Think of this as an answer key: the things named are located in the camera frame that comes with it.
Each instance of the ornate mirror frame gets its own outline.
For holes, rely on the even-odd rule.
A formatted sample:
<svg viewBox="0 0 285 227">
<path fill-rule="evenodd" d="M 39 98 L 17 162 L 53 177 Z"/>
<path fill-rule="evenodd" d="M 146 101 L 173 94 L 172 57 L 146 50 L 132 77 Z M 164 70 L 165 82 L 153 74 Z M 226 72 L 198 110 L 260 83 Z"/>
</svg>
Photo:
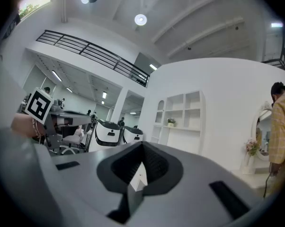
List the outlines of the ornate mirror frame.
<svg viewBox="0 0 285 227">
<path fill-rule="evenodd" d="M 251 138 L 256 140 L 256 127 L 257 127 L 257 120 L 260 116 L 260 114 L 264 110 L 270 110 L 272 111 L 272 106 L 268 101 L 265 101 L 265 103 L 259 108 L 258 112 L 256 113 L 253 124 L 252 124 L 252 129 L 251 129 Z M 257 151 L 256 155 L 263 161 L 269 161 L 269 156 L 263 156 L 259 151 Z"/>
</svg>

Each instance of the potted plant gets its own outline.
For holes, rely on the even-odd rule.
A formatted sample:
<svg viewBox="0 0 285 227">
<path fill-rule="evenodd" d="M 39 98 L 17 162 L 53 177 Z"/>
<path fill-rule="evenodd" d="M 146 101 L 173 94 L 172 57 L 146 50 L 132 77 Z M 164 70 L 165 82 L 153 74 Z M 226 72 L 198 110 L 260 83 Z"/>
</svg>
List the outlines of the potted plant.
<svg viewBox="0 0 285 227">
<path fill-rule="evenodd" d="M 245 149 L 247 153 L 241 165 L 241 172 L 251 175 L 255 173 L 254 156 L 259 150 L 259 145 L 256 140 L 249 139 L 245 145 Z"/>
<path fill-rule="evenodd" d="M 168 119 L 168 127 L 175 127 L 175 123 L 176 123 L 175 119 L 172 118 Z"/>
</svg>

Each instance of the ceiling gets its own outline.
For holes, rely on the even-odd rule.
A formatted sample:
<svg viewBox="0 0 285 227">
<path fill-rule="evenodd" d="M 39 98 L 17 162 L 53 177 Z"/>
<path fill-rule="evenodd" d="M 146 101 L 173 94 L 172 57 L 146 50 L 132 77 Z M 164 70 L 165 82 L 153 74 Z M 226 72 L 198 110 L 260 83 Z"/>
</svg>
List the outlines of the ceiling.
<svg viewBox="0 0 285 227">
<path fill-rule="evenodd" d="M 104 106 L 114 109 L 121 88 L 95 77 L 92 73 L 85 72 L 39 54 L 32 54 L 36 61 L 36 66 L 55 84 L 68 87 L 73 93 L 93 100 L 98 104 L 104 101 Z M 58 74 L 62 82 L 58 81 L 52 74 L 52 70 Z M 105 99 L 103 98 L 103 92 L 107 93 Z M 136 116 L 139 116 L 143 106 L 143 100 L 143 97 L 128 91 L 122 112 L 136 112 Z"/>
<path fill-rule="evenodd" d="M 88 4 L 67 0 L 66 7 L 68 17 L 89 21 L 102 18 L 107 24 L 147 38 L 169 61 L 202 57 L 264 59 L 264 55 L 257 58 L 255 48 L 259 41 L 266 43 L 266 33 L 280 30 L 266 31 L 266 23 L 271 21 L 265 20 L 263 10 L 264 6 L 254 0 L 97 0 Z M 135 24 L 137 14 L 147 17 L 146 25 Z"/>
</svg>

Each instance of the white pillar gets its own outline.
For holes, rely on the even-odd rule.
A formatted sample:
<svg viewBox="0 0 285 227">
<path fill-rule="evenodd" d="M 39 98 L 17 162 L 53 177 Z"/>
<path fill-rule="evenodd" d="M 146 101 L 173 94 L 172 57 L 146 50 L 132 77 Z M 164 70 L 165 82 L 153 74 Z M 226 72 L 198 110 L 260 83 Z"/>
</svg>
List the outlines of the white pillar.
<svg viewBox="0 0 285 227">
<path fill-rule="evenodd" d="M 108 112 L 107 119 L 106 119 L 107 121 L 111 121 L 112 113 L 113 113 L 113 108 L 110 108 L 110 109 L 109 109 L 109 112 Z"/>
<path fill-rule="evenodd" d="M 127 94 L 128 94 L 128 89 L 123 87 L 123 89 L 120 91 L 117 102 L 115 104 L 115 108 L 111 117 L 111 122 L 118 123 L 119 116 L 120 113 L 122 112 Z"/>
</svg>

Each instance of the balcony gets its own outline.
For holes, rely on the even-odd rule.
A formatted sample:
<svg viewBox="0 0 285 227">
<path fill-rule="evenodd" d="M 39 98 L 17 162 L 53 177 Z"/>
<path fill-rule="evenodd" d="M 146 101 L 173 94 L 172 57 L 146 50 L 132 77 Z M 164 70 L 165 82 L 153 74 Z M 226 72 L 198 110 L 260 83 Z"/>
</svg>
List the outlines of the balcony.
<svg viewBox="0 0 285 227">
<path fill-rule="evenodd" d="M 45 32 L 43 32 L 36 41 L 57 46 L 79 54 L 115 70 L 143 87 L 146 87 L 147 85 L 149 79 L 149 75 L 147 73 L 124 58 L 89 41 L 51 30 L 45 30 Z"/>
</svg>

